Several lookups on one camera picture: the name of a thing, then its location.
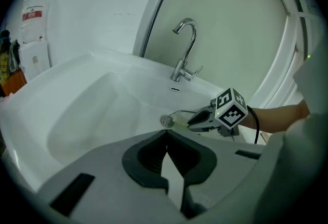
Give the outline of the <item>chrome faucet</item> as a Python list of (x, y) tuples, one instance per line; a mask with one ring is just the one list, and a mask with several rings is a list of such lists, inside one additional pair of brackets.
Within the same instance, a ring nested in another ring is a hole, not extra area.
[(184, 18), (174, 27), (174, 29), (172, 29), (172, 31), (175, 34), (179, 34), (182, 31), (182, 29), (186, 26), (191, 27), (192, 36), (182, 58), (178, 60), (174, 68), (174, 71), (171, 75), (171, 80), (175, 82), (178, 82), (181, 76), (190, 82), (193, 79), (193, 77), (196, 76), (203, 69), (203, 66), (200, 66), (195, 72), (191, 72), (190, 70), (186, 69), (187, 59), (197, 39), (197, 32), (198, 32), (197, 23), (192, 18)]

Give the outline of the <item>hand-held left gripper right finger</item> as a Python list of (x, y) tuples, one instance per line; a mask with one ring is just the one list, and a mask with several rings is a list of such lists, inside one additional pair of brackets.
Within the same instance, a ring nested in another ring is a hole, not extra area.
[(167, 131), (167, 151), (184, 179), (181, 212), (193, 218), (218, 204), (245, 178), (263, 146)]

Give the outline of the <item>white vanity with sink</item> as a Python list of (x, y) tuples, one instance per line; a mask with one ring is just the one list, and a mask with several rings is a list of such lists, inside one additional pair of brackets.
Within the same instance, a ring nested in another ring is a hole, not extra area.
[(220, 92), (200, 78), (133, 55), (88, 53), (50, 68), (0, 105), (10, 157), (32, 194), (99, 146), (162, 129), (160, 119), (195, 111)]

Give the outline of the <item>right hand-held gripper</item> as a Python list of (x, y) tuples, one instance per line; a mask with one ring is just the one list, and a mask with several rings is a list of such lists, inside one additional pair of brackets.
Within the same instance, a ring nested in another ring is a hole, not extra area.
[(193, 132), (217, 130), (223, 137), (239, 134), (238, 125), (248, 115), (244, 98), (230, 87), (210, 101), (210, 106), (199, 109), (188, 121)]

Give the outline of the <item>chrome sink drain stopper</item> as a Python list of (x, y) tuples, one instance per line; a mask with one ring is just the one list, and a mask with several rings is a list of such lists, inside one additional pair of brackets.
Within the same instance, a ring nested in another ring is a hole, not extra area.
[(174, 120), (173, 117), (170, 115), (163, 115), (160, 118), (160, 122), (164, 127), (171, 128), (174, 126)]

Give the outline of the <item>person's right forearm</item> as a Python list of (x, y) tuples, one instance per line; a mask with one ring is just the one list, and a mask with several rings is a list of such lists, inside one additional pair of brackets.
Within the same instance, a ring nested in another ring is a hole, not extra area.
[(253, 109), (258, 119), (259, 130), (266, 133), (286, 131), (290, 125), (309, 116), (310, 111), (305, 100), (295, 105), (271, 109)]

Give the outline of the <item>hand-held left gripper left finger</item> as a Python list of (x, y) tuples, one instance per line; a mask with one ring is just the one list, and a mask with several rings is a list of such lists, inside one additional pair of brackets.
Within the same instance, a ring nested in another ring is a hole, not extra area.
[(165, 130), (97, 147), (50, 177), (39, 197), (81, 224), (179, 224), (161, 176)]

